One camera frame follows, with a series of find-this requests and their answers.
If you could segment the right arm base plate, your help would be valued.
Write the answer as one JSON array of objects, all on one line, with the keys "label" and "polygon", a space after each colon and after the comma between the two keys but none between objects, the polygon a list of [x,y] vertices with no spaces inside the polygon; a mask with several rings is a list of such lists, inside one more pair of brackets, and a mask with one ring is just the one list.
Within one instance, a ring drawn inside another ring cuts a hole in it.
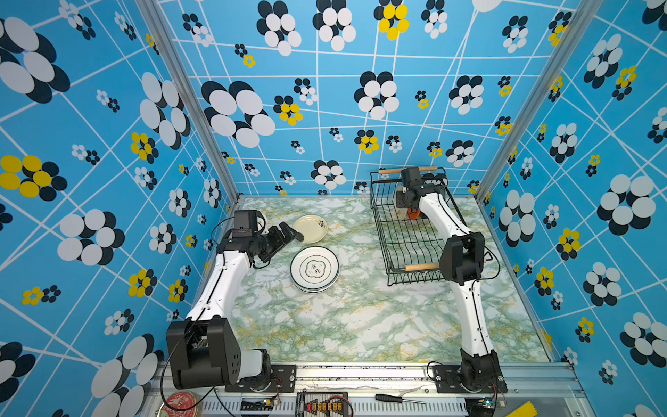
[{"label": "right arm base plate", "polygon": [[507,381],[495,370],[476,374],[461,366],[435,364],[428,367],[427,375],[439,394],[506,394]]}]

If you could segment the beige plate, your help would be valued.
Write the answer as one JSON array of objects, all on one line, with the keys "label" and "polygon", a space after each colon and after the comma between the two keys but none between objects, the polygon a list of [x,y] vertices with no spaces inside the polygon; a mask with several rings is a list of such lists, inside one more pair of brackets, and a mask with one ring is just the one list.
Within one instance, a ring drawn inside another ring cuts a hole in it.
[{"label": "beige plate", "polygon": [[406,220],[406,219],[407,219],[407,212],[408,212],[408,209],[407,209],[407,208],[397,208],[397,209],[395,210],[397,219],[398,219],[399,221]]}]

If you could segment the cream plate with flower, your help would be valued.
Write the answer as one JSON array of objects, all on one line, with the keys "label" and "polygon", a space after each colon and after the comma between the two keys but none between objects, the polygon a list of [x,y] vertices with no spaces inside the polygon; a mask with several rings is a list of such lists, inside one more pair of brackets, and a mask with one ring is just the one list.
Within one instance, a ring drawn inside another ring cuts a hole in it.
[{"label": "cream plate with flower", "polygon": [[304,215],[297,219],[293,229],[303,236],[302,243],[319,243],[328,234],[328,223],[319,215]]}]

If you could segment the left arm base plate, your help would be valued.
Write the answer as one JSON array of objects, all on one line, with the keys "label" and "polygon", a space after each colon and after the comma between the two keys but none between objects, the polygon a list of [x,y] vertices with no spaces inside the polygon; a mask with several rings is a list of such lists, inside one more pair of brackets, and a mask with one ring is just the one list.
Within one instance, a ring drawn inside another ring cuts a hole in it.
[{"label": "left arm base plate", "polygon": [[276,394],[295,392],[297,366],[295,364],[274,364],[271,372],[264,375],[259,382],[243,380],[234,386],[225,387],[227,393],[243,394]]}]

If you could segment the black wire dish rack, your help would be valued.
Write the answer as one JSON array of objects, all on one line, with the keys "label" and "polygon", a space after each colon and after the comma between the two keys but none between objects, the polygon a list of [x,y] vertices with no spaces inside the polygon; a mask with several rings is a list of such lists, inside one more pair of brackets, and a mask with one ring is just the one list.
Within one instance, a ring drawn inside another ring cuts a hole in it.
[{"label": "black wire dish rack", "polygon": [[[422,172],[427,182],[442,182],[448,188],[446,170]],[[401,174],[371,174],[371,209],[380,241],[387,285],[445,281],[438,270],[406,272],[406,265],[439,262],[444,242],[425,215],[416,221],[397,219],[394,205],[396,189],[402,190]],[[451,193],[446,202],[459,210]]]}]

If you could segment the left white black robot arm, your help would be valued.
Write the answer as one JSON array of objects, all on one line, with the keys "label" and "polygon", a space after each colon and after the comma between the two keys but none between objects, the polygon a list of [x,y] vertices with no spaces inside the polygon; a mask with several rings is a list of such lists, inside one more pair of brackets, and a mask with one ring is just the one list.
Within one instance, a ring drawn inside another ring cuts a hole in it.
[{"label": "left white black robot arm", "polygon": [[271,383],[269,353],[241,349],[230,318],[241,282],[256,262],[266,267],[289,243],[304,237],[286,222],[268,227],[258,210],[239,210],[232,221],[215,248],[214,265],[199,300],[166,333],[168,365],[178,389],[264,389]]}]

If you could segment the orange plate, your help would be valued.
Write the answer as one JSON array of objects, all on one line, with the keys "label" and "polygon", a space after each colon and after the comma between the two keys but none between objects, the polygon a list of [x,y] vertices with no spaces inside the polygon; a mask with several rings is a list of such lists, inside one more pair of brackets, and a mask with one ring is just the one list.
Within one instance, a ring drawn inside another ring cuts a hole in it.
[{"label": "orange plate", "polygon": [[410,208],[406,212],[406,217],[411,221],[416,221],[420,218],[421,211],[418,208]]}]

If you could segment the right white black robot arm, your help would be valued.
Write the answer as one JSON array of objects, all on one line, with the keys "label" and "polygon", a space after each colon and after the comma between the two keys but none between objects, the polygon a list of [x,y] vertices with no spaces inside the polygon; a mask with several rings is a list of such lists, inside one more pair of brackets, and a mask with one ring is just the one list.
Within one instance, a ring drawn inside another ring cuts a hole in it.
[{"label": "right white black robot arm", "polygon": [[401,183],[394,198],[397,206],[425,215],[444,242],[438,265],[451,285],[460,318],[460,380],[467,389],[478,390],[501,375],[480,293],[485,237],[470,229],[460,211],[446,202],[451,193],[442,182],[427,182],[420,168],[410,167],[401,170]]}]

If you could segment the white plate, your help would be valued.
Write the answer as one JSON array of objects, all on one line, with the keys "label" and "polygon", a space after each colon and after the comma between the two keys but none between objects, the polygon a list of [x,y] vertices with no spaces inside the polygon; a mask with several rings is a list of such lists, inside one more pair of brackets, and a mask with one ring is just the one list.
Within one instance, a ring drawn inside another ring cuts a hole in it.
[{"label": "white plate", "polygon": [[337,255],[329,248],[312,246],[298,252],[289,267],[293,284],[301,291],[319,293],[333,286],[340,274]]}]

